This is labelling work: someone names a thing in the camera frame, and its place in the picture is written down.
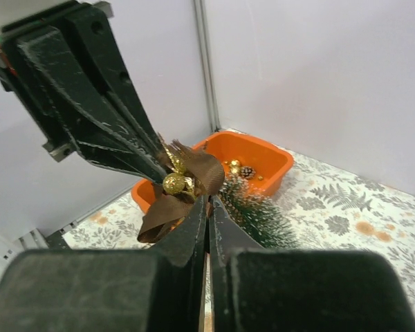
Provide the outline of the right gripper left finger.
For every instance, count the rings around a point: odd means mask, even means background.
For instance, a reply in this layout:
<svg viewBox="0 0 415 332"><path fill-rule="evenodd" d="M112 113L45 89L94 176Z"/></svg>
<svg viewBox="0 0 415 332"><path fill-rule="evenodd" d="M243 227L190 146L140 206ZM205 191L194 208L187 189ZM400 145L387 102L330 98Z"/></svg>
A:
<svg viewBox="0 0 415 332"><path fill-rule="evenodd" d="M147 249L22 252L0 281L0 331L201 331L206 205Z"/></svg>

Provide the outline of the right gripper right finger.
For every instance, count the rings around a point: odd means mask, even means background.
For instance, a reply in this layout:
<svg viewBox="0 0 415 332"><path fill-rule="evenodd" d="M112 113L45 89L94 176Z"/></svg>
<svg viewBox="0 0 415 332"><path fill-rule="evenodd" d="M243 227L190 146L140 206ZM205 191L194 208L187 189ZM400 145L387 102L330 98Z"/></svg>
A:
<svg viewBox="0 0 415 332"><path fill-rule="evenodd" d="M391 264L363 250L269 250L210 200L215 331L415 331Z"/></svg>

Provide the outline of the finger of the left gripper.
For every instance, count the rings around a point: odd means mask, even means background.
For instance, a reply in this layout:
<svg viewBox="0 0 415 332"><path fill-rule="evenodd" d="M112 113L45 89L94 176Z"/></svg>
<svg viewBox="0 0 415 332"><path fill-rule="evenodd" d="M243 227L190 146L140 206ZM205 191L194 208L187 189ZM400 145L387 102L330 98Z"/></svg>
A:
<svg viewBox="0 0 415 332"><path fill-rule="evenodd" d="M90 163L154 163L162 150L134 88L104 9L70 3L62 17L62 112L77 153Z"/></svg>

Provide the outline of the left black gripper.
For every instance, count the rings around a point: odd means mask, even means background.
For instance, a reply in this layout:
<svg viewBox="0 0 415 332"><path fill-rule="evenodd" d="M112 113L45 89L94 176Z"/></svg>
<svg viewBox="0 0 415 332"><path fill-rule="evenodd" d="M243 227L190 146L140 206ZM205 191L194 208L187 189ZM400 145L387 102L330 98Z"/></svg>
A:
<svg viewBox="0 0 415 332"><path fill-rule="evenodd" d="M160 142L124 69L98 91L62 35L65 1L0 27L0 83L25 106L57 162L78 153L103 169L159 183ZM113 16L108 1L107 18Z"/></svg>

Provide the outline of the small green christmas tree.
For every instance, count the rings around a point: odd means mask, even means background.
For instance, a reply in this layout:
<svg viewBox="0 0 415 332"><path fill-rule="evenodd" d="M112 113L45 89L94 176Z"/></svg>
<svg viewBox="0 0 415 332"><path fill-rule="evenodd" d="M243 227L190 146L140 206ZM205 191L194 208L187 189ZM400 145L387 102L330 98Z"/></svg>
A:
<svg viewBox="0 0 415 332"><path fill-rule="evenodd" d="M272 199L252 190L246 179L230 174L219 190L230 218L264 248L298 248L293 227Z"/></svg>

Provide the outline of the brown leaf decoration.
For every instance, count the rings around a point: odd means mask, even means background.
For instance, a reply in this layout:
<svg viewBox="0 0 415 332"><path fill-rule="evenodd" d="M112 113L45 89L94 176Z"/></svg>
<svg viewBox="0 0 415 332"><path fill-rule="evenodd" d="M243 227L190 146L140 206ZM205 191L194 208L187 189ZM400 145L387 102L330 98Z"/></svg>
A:
<svg viewBox="0 0 415 332"><path fill-rule="evenodd" d="M184 221L198 197L217 195L225 180L223 165L205 147L192 149L178 140L160 143L157 158L168 173L152 185L154 202L142 218L141 243L160 241Z"/></svg>

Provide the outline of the orange plastic bin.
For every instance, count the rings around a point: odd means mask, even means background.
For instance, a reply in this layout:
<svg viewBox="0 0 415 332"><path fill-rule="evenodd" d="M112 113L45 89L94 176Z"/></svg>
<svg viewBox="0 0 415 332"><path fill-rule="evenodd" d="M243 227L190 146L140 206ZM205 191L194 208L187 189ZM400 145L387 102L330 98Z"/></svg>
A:
<svg viewBox="0 0 415 332"><path fill-rule="evenodd" d="M194 145L195 149L206 147L223 163L225 172L229 171L229 162L239 161L256 171L250 179L250 193L256 192L273 196L281 187L284 176L294 163L293 156L265 140L233 131L220 131Z"/></svg>

